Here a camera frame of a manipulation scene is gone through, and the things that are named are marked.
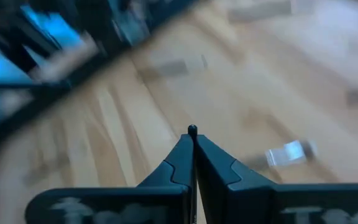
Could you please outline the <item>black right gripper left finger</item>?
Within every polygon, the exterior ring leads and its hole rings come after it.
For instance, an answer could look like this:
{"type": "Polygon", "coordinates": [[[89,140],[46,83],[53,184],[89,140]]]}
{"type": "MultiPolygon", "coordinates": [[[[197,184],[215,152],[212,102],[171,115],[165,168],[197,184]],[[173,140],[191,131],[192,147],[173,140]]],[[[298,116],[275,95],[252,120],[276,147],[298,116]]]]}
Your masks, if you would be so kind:
{"type": "Polygon", "coordinates": [[[196,215],[193,140],[184,134],[136,187],[46,190],[25,209],[26,224],[192,224],[196,215]]]}

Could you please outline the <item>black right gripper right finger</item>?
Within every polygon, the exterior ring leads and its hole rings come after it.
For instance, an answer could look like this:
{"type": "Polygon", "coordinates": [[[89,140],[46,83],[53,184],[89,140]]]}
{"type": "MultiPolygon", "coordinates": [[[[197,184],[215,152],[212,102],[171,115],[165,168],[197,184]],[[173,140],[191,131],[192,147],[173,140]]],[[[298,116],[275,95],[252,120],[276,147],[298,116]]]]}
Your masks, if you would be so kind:
{"type": "Polygon", "coordinates": [[[358,184],[277,184],[204,135],[196,153],[208,223],[358,224],[358,184]]]}

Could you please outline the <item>small clear plastic object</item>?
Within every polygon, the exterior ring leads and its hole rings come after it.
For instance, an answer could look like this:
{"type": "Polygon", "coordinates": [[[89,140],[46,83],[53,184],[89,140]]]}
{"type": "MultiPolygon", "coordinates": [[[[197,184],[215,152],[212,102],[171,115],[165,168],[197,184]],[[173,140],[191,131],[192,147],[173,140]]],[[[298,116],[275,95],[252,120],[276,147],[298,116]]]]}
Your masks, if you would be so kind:
{"type": "Polygon", "coordinates": [[[314,160],[316,155],[315,144],[307,140],[288,142],[281,148],[269,149],[265,152],[270,167],[301,164],[314,160]]]}

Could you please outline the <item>thin black makeup brush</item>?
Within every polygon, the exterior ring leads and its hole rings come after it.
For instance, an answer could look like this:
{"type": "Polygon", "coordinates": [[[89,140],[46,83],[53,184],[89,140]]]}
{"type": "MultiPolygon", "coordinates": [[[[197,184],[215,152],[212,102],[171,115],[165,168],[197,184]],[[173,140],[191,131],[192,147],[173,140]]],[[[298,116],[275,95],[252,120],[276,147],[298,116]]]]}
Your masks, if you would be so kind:
{"type": "Polygon", "coordinates": [[[152,81],[159,78],[172,78],[191,75],[208,68],[208,61],[204,55],[195,55],[185,58],[158,58],[138,62],[135,65],[137,74],[143,81],[152,81]]]}

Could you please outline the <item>black aluminium table frame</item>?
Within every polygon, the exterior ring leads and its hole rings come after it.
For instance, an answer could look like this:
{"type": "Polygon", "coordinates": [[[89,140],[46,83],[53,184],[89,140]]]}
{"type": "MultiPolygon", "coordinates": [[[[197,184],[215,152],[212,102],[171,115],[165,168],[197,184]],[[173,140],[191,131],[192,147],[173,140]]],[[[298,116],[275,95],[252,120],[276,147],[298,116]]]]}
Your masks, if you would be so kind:
{"type": "MultiPolygon", "coordinates": [[[[57,9],[64,0],[54,0],[57,9]]],[[[0,120],[0,143],[26,125],[107,63],[150,38],[162,25],[199,0],[67,0],[77,11],[83,30],[96,41],[98,52],[65,78],[43,83],[0,83],[0,90],[27,90],[34,97],[0,120]]]]}

